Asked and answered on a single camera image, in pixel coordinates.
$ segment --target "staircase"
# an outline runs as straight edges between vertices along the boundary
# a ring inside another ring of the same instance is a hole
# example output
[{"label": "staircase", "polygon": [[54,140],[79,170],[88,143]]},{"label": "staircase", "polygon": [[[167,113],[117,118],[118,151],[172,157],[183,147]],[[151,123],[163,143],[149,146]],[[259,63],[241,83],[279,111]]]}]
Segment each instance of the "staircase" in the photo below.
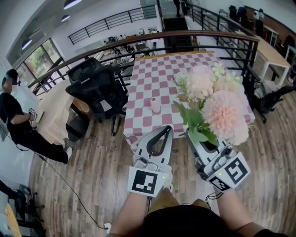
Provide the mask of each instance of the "staircase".
[{"label": "staircase", "polygon": [[[170,18],[164,19],[165,31],[180,31],[180,30],[188,30],[185,18]],[[187,36],[178,36],[171,37],[165,39],[165,47],[172,46],[192,46],[191,38]],[[185,52],[185,51],[193,51],[192,48],[181,48],[176,50],[176,52]]]}]

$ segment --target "human hand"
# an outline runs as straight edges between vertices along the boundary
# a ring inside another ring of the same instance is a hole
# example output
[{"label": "human hand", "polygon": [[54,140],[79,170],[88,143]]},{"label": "human hand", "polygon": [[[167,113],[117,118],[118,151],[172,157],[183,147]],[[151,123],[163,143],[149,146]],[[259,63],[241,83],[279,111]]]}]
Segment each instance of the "human hand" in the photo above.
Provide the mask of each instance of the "human hand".
[{"label": "human hand", "polygon": [[30,121],[34,121],[34,120],[36,120],[36,114],[31,114],[31,113],[30,113],[29,120],[30,120]]}]

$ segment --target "wooden handrail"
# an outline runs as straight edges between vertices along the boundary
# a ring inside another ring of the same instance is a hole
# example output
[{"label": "wooden handrail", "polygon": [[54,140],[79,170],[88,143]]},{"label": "wooden handrail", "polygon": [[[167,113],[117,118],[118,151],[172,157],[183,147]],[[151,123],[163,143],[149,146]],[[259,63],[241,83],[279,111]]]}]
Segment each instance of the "wooden handrail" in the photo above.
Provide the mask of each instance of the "wooden handrail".
[{"label": "wooden handrail", "polygon": [[90,55],[113,49],[116,47],[119,47],[121,45],[125,44],[131,44],[131,43],[136,43],[140,41],[146,41],[146,40],[151,40],[151,39],[159,39],[159,38],[167,38],[167,37],[177,37],[177,36],[211,36],[211,37],[228,37],[228,38],[234,38],[234,39],[240,39],[240,40],[248,40],[251,42],[259,42],[259,39],[256,37],[248,36],[248,35],[242,35],[242,34],[237,34],[237,33],[230,33],[230,32],[223,32],[223,31],[164,31],[164,32],[159,32],[159,33],[153,33],[153,34],[146,34],[146,35],[140,35],[136,37],[129,37],[127,39],[123,40],[118,40],[116,42],[113,42],[111,44],[104,45],[100,48],[90,50],[88,52],[79,54],[78,56],[75,56],[64,63],[58,65],[57,67],[53,68],[52,70],[48,71],[41,77],[39,77],[36,81],[31,83],[28,87],[31,88],[33,85],[36,83],[39,83],[41,80],[45,79],[49,75],[53,74],[57,70],[68,66],[69,64],[72,64],[78,60],[84,59],[89,57]]}]

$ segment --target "pink vase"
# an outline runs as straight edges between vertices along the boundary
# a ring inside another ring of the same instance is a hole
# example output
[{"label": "pink vase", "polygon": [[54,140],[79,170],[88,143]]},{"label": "pink vase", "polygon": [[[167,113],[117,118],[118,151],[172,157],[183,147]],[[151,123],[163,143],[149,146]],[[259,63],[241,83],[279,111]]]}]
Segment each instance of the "pink vase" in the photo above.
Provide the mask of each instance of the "pink vase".
[{"label": "pink vase", "polygon": [[151,104],[151,109],[154,113],[159,113],[160,112],[160,102],[159,99],[156,97],[152,97],[150,99],[150,104]]}]

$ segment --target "ceiling light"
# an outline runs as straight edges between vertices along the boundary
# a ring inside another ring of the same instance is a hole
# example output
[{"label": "ceiling light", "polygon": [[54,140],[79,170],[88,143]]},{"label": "ceiling light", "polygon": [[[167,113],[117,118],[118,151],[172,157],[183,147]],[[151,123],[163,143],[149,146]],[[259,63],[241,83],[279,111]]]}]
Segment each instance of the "ceiling light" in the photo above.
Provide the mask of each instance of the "ceiling light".
[{"label": "ceiling light", "polygon": [[29,44],[31,44],[32,40],[31,39],[27,39],[23,42],[22,44],[22,50],[24,50],[25,48],[28,47]]},{"label": "ceiling light", "polygon": [[69,15],[64,15],[64,16],[62,17],[62,22],[65,21],[65,20],[67,20],[67,19],[69,19],[69,18],[70,18]]},{"label": "ceiling light", "polygon": [[76,5],[77,3],[81,2],[81,1],[82,1],[82,0],[67,0],[67,1],[65,2],[64,9],[66,10],[66,9],[68,9],[68,8],[70,8],[70,7],[74,6],[74,5]]}]

